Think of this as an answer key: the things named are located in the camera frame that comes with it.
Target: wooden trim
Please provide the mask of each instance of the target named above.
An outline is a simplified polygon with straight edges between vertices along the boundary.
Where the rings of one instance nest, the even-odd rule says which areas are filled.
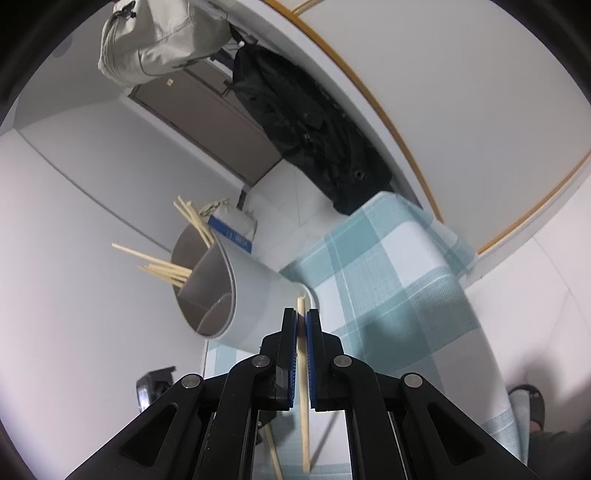
[[[484,251],[488,250],[490,247],[492,247],[495,243],[503,240],[503,238],[505,238],[507,235],[509,235],[513,230],[515,230],[517,227],[519,227],[522,223],[524,223],[525,221],[527,221],[527,219],[529,219],[535,212],[537,212],[540,208],[542,208],[542,206],[549,201],[562,187],[564,187],[564,185],[573,177],[573,175],[575,173],[578,172],[578,170],[585,164],[585,162],[589,159],[589,156],[591,155],[591,149],[585,154],[585,156],[575,165],[575,167],[569,172],[569,174],[563,178],[559,184],[554,187],[552,190],[550,190],[550,193],[548,195],[546,195],[544,198],[542,198],[538,203],[536,203],[530,210],[527,211],[527,213],[525,215],[522,215],[521,217],[519,217],[519,219],[517,221],[515,221],[514,223],[512,223],[508,228],[506,228],[505,230],[503,230],[499,235],[497,235],[496,237],[494,237],[490,242],[488,242],[486,245],[484,245],[483,247],[480,247],[477,252],[479,254],[483,253]]]
[[[297,7],[295,7],[291,13],[293,13],[296,17],[299,17],[302,13],[304,13],[306,10],[309,10],[312,7],[315,7],[316,5],[318,5],[319,3],[322,3],[324,0],[306,0],[304,3],[302,3],[301,5],[298,5]]]
[[[341,56],[332,49],[328,43],[326,43],[321,36],[319,36],[307,23],[301,20],[299,17],[296,17],[293,12],[287,9],[287,7],[281,5],[276,0],[262,0],[265,2],[269,7],[275,10],[277,13],[282,15],[285,19],[289,20],[292,24],[294,24],[297,28],[299,28],[306,36],[308,36],[311,41],[313,41],[324,53],[326,53],[333,62],[335,62],[343,73],[353,82],[353,84],[357,87],[357,89],[361,92],[361,94],[365,97],[368,103],[372,106],[375,112],[380,117],[381,121],[384,123],[386,128],[390,131],[390,134],[398,144],[400,150],[406,157],[411,169],[413,170],[414,174],[417,177],[418,182],[420,183],[425,195],[427,196],[427,200],[431,205],[433,213],[435,217],[440,222],[443,222],[443,218],[441,217],[441,211],[437,206],[437,202],[435,201],[435,197],[433,196],[429,185],[427,184],[427,180],[425,179],[423,172],[421,172],[420,168],[418,167],[417,162],[415,161],[413,154],[408,149],[406,143],[396,130],[396,127],[389,119],[388,115],[369,91],[369,89],[363,84],[361,79],[357,76],[357,74],[353,71],[349,65],[341,58]]]

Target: bundle of chopsticks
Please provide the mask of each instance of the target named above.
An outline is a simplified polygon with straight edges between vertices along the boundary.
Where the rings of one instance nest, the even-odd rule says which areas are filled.
[[[178,203],[174,202],[173,205],[176,209],[181,212],[181,214],[187,219],[187,221],[195,227],[195,229],[201,235],[203,242],[210,248],[212,245],[215,244],[215,238],[212,235],[211,230],[205,224],[201,215],[199,215],[195,208],[191,205],[191,201],[185,202],[180,196],[178,197]],[[111,244],[113,247],[122,250],[123,252],[127,252],[131,255],[135,255],[136,257],[142,258],[150,262],[148,265],[138,265],[140,270],[143,270],[150,275],[153,275],[160,280],[164,280],[175,287],[182,288],[185,282],[191,275],[191,269],[187,267],[182,267],[180,265],[173,264],[171,262],[167,262],[166,260],[161,260],[156,257],[152,257],[147,254],[143,254],[142,252],[138,252],[136,250],[132,250],[127,247],[123,247],[122,245]]]

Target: dark pants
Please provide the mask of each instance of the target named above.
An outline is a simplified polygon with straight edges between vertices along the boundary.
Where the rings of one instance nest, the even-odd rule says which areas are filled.
[[[578,432],[534,432],[527,466],[541,480],[591,478],[591,424]]]

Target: plaid cloth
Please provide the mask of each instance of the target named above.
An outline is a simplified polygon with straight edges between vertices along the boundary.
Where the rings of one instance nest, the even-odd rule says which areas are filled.
[[[380,193],[282,270],[317,297],[323,330],[376,372],[417,372],[516,457],[515,417],[491,349],[459,285],[474,250],[402,197]],[[210,343],[206,377],[251,354]],[[298,392],[295,394],[298,403]],[[299,408],[271,423],[286,479],[351,478],[345,416],[310,412],[312,472],[301,467]],[[253,478],[275,478],[266,446]]]

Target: black garment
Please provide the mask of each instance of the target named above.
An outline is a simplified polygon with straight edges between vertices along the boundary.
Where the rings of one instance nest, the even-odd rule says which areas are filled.
[[[578,432],[533,432],[527,466],[540,480],[591,479],[591,424]]]
[[[232,90],[283,158],[351,214],[386,190],[392,173],[353,122],[306,72],[258,45],[236,53]]]

